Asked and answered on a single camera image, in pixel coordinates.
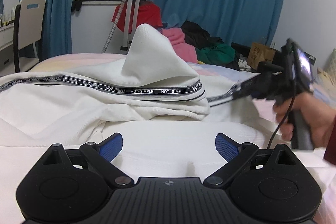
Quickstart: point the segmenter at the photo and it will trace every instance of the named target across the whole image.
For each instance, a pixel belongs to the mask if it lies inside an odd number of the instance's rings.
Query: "silver screw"
[[[211,185],[220,185],[221,183],[223,183],[223,180],[220,177],[208,177],[207,183]]]
[[[114,181],[118,185],[127,185],[132,182],[131,178],[129,177],[117,177]]]

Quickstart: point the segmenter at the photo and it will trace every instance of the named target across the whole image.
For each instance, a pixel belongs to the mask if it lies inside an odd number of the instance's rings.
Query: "pink clothing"
[[[195,47],[185,43],[185,34],[181,28],[162,29],[162,34],[169,39],[178,57],[182,58],[185,62],[197,64]]]

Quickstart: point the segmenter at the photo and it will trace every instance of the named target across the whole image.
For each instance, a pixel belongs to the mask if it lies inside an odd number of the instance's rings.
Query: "brown paper bag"
[[[257,69],[259,62],[269,61],[272,62],[274,58],[275,50],[270,47],[252,42],[247,64],[254,69]]]

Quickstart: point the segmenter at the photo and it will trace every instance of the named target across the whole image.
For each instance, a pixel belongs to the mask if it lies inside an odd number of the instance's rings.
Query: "crosshair logo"
[[[171,180],[167,180],[165,182],[165,184],[168,185],[168,186],[172,186],[174,184],[174,182],[172,182]]]

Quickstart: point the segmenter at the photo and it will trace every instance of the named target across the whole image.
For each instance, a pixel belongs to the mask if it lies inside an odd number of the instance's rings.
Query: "black handle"
[[[300,110],[292,110],[289,113],[288,121],[293,124],[292,149],[314,150],[311,140],[310,126],[303,119]]]

